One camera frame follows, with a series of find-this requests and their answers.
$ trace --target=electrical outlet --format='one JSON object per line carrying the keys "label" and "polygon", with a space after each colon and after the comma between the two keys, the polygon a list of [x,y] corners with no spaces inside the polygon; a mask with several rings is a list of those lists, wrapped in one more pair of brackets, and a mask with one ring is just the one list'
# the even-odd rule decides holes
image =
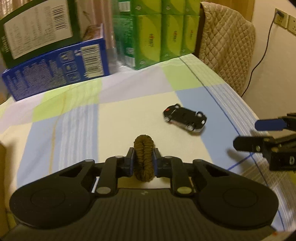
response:
{"label": "electrical outlet", "polygon": [[296,18],[293,16],[289,17],[288,30],[296,35]]}
{"label": "electrical outlet", "polygon": [[275,19],[274,19],[274,23],[277,25],[280,25],[283,28],[287,28],[288,26],[288,20],[289,20],[289,14],[283,12],[282,10],[279,10],[276,8],[275,13],[277,11],[280,11],[281,13],[283,13],[283,17],[281,17],[280,15],[276,15]]}

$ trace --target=tissue box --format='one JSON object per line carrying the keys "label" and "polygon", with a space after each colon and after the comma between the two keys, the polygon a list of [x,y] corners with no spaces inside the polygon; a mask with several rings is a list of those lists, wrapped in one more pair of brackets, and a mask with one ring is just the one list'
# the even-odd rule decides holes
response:
{"label": "tissue box", "polygon": [[185,14],[199,16],[200,0],[185,0]]}
{"label": "tissue box", "polygon": [[109,75],[105,40],[70,45],[6,70],[3,81],[15,100]]}
{"label": "tissue box", "polygon": [[180,56],[183,19],[183,15],[162,15],[161,61]]}
{"label": "tissue box", "polygon": [[199,16],[184,16],[184,31],[181,55],[193,53],[196,45],[196,37],[198,31]]}
{"label": "tissue box", "polygon": [[121,15],[161,14],[161,0],[114,0],[118,1]]}
{"label": "tissue box", "polygon": [[163,0],[162,14],[184,15],[185,0]]}
{"label": "tissue box", "polygon": [[12,68],[82,41],[93,22],[91,0],[34,0],[0,20],[0,50]]}
{"label": "tissue box", "polygon": [[141,69],[160,61],[161,14],[115,16],[123,63]]}

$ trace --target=black cable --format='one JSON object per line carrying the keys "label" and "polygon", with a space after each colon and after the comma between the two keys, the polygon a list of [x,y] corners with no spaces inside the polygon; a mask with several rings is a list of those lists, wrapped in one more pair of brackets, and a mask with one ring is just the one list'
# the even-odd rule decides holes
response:
{"label": "black cable", "polygon": [[277,14],[280,15],[281,17],[284,16],[280,11],[277,11],[277,12],[274,14],[274,19],[272,20],[271,25],[270,25],[270,28],[269,28],[269,33],[268,33],[268,38],[267,38],[267,44],[266,44],[266,49],[265,49],[264,55],[263,55],[262,59],[259,61],[259,63],[255,66],[255,68],[253,68],[253,70],[252,70],[252,72],[251,72],[251,76],[250,76],[250,80],[249,80],[248,86],[247,86],[247,88],[245,89],[245,91],[243,92],[243,94],[241,95],[241,97],[243,97],[243,95],[246,93],[247,89],[248,89],[249,86],[250,86],[250,83],[251,83],[251,79],[252,79],[252,75],[253,75],[254,70],[258,67],[259,64],[261,64],[262,60],[264,59],[264,57],[265,57],[265,55],[266,55],[267,48],[268,48],[268,44],[269,44],[269,37],[270,37],[271,27],[272,27],[272,24],[274,23],[274,20],[275,20]]}

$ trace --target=checkered tablecloth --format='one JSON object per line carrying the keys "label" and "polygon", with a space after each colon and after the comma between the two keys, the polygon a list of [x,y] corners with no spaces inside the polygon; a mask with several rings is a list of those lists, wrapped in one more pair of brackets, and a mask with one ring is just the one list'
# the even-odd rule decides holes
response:
{"label": "checkered tablecloth", "polygon": [[[200,135],[168,124],[167,106],[202,111],[207,123]],[[183,162],[203,159],[268,185],[279,198],[273,226],[296,228],[293,174],[270,172],[259,154],[232,147],[238,135],[254,132],[256,116],[212,70],[186,55],[143,70],[120,67],[114,75],[65,86],[0,106],[0,141],[7,148],[5,202],[16,188],[84,159],[104,162],[125,155],[138,135],[150,135],[163,156]],[[167,187],[155,178],[140,183],[122,179],[119,186]]]}

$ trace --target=brown scrunchie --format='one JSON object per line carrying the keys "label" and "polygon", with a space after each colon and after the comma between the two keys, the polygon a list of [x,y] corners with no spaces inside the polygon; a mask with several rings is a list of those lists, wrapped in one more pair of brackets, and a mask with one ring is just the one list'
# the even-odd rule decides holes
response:
{"label": "brown scrunchie", "polygon": [[134,143],[137,154],[137,162],[135,162],[134,174],[138,180],[142,182],[149,182],[154,177],[154,169],[152,163],[152,151],[154,142],[150,136],[140,135]]}

